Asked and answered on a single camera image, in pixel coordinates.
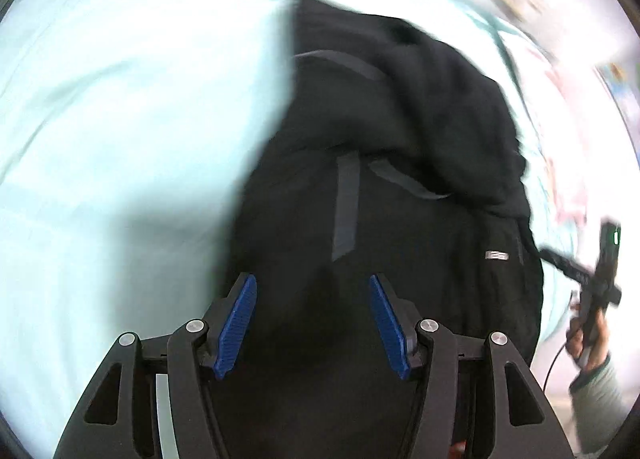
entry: blue gripper pad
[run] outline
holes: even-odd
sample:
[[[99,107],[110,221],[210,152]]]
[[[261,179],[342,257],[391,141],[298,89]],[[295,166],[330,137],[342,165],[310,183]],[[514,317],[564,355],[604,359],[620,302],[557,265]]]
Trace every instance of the blue gripper pad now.
[[[378,326],[382,344],[385,346],[386,357],[391,368],[398,373],[400,379],[407,379],[411,367],[406,355],[406,342],[402,328],[394,314],[394,310],[386,298],[378,277],[373,275],[369,279],[370,302],[373,318]]]
[[[231,308],[225,326],[220,331],[218,357],[213,365],[216,379],[224,378],[226,373],[234,368],[242,340],[244,340],[244,333],[254,312],[257,296],[258,287],[255,277],[249,275],[244,281],[242,291],[233,308]]]

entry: gray sleeve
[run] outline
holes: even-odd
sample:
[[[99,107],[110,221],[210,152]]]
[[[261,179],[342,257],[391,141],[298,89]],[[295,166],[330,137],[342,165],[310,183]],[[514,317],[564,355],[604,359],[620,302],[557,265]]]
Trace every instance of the gray sleeve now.
[[[616,434],[628,412],[622,403],[616,372],[609,357],[595,371],[578,376],[569,390],[578,441],[585,454],[582,457],[597,457]]]

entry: person's hand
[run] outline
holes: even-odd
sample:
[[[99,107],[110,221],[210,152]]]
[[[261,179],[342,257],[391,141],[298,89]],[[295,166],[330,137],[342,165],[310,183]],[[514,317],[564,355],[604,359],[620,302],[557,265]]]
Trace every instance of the person's hand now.
[[[466,442],[456,443],[449,448],[449,456],[447,459],[463,459],[465,456]]]
[[[572,307],[572,309],[579,308],[579,305]],[[604,315],[602,314],[602,310],[599,310],[596,315],[596,326],[598,327],[600,336],[594,344],[593,349],[591,349],[589,360],[583,369],[584,372],[593,371],[596,367],[602,365],[609,354],[609,327],[607,326],[606,318],[604,318]],[[582,339],[584,336],[582,334],[582,329],[579,329],[579,327],[580,320],[577,317],[572,318],[569,324],[569,329],[566,332],[567,341],[565,348],[574,359],[579,358],[582,354]],[[569,339],[569,336],[571,336],[574,331],[576,331],[575,335]]]

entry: black cable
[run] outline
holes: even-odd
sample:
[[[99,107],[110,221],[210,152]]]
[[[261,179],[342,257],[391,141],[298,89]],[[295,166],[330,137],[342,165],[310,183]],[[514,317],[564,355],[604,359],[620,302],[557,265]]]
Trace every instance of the black cable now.
[[[582,326],[580,325],[580,327],[577,327],[574,329],[574,331],[572,333],[569,333],[566,337],[566,341],[570,341],[577,333],[578,331],[582,329]],[[558,352],[556,353],[556,357],[554,358],[554,360],[551,362],[551,366],[549,367],[548,372],[546,373],[546,378],[545,378],[545,384],[542,387],[542,393],[544,394],[546,391],[546,384],[549,381],[549,376],[551,376],[551,370],[554,368],[554,365],[556,365],[556,360],[558,360],[558,357],[560,356],[560,353],[562,352],[562,350],[566,347],[566,343],[563,343],[562,346],[558,349]]]

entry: bed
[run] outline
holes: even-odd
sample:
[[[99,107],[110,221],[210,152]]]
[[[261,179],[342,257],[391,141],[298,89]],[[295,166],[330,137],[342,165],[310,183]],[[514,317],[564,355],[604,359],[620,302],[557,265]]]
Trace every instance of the bed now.
[[[329,1],[409,20],[500,84],[536,242],[575,253],[500,36],[524,34],[481,0]],[[214,298],[239,187],[289,99],[291,2],[15,0],[0,22],[0,410],[35,459],[120,333],[169,333]],[[545,268],[541,341],[571,288]],[[166,394],[159,412],[176,457]]]

